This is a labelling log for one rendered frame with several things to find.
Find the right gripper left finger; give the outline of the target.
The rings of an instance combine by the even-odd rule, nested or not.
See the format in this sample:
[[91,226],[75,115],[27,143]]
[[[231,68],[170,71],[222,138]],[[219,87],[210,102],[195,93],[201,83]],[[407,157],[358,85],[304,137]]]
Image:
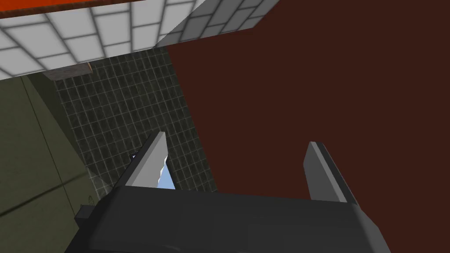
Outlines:
[[168,157],[165,132],[153,132],[137,151],[115,187],[156,188]]

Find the olive green cabinet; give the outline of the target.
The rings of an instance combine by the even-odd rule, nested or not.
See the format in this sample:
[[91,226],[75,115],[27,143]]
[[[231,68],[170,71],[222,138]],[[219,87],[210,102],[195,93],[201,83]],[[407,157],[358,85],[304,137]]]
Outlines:
[[98,196],[73,145],[26,76],[0,81],[0,253],[64,253]]

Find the dark brown door leaf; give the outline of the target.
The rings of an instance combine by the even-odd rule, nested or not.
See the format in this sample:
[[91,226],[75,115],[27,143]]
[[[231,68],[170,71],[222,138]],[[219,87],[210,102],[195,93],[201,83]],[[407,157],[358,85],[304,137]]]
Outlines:
[[450,0],[280,0],[167,50],[218,192],[307,199],[320,141],[391,253],[450,253]]

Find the pale blue white object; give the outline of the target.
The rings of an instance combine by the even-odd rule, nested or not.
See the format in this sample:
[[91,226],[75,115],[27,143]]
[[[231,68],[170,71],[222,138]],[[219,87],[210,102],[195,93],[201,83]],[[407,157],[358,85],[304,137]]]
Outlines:
[[163,168],[160,171],[157,188],[175,189],[175,185],[167,167],[167,157],[165,158]]

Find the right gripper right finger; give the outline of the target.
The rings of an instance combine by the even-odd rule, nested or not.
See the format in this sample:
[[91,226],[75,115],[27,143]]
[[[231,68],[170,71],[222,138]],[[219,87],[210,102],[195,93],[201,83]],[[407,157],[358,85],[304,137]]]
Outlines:
[[309,142],[303,168],[312,200],[358,204],[322,142]]

